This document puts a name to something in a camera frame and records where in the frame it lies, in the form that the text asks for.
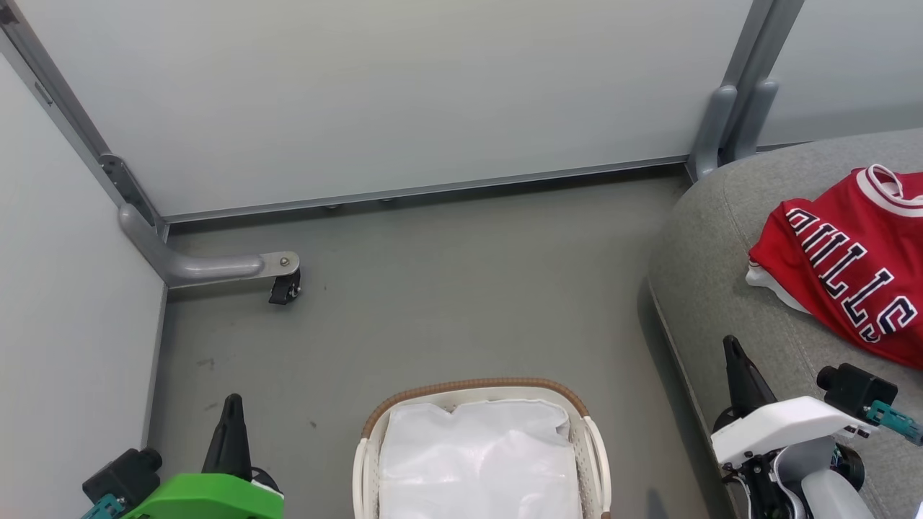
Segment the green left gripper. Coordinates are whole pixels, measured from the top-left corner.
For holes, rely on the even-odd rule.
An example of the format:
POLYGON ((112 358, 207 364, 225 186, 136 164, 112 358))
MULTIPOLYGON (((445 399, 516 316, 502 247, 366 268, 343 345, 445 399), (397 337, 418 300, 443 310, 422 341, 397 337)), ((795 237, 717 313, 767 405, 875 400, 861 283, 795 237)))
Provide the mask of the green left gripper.
POLYGON ((243 398, 230 394, 212 434, 203 474, 162 483, 124 518, 283 518, 284 496, 252 481, 243 398))

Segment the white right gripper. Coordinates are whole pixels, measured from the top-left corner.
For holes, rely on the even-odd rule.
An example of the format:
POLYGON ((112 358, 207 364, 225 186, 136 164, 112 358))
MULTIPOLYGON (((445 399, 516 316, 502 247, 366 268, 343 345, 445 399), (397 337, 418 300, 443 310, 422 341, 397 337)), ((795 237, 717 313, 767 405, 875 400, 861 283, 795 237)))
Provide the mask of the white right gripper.
POLYGON ((730 405, 712 434, 719 466, 747 497, 748 518, 857 518, 858 491, 831 469, 858 421, 811 396, 777 402, 734 335, 724 338, 730 405))

